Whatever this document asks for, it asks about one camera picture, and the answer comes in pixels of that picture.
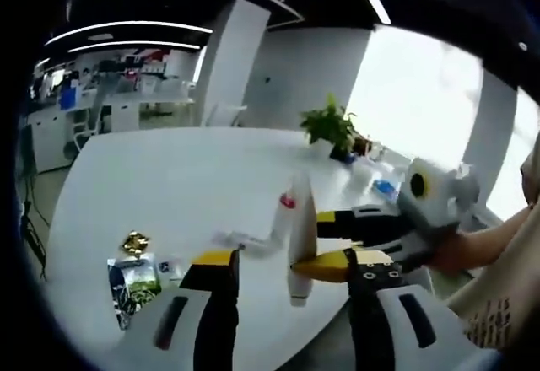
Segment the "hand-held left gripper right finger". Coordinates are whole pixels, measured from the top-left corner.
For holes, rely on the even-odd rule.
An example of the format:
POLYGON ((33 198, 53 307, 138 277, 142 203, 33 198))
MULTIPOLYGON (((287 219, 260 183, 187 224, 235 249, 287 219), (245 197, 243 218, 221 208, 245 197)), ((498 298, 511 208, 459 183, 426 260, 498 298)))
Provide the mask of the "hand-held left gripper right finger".
POLYGON ((357 370, 456 370, 473 354, 458 317, 378 250, 348 249, 357 370))

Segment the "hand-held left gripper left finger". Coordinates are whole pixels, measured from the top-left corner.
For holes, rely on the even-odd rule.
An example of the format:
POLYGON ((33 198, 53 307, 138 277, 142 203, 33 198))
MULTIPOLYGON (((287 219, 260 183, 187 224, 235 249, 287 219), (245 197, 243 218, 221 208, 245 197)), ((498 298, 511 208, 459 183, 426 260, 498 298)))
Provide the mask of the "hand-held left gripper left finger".
POLYGON ((126 331, 127 370, 231 370, 240 252, 210 250, 178 286, 163 290, 126 331))

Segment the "person's right hand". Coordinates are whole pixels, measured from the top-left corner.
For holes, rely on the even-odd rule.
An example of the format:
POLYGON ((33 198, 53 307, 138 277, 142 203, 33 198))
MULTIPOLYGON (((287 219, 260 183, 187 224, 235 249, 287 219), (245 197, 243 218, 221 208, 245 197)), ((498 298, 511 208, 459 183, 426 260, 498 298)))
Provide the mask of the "person's right hand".
POLYGON ((479 232, 458 232, 439 245, 428 266, 447 275, 486 266, 491 259, 484 242, 479 232))

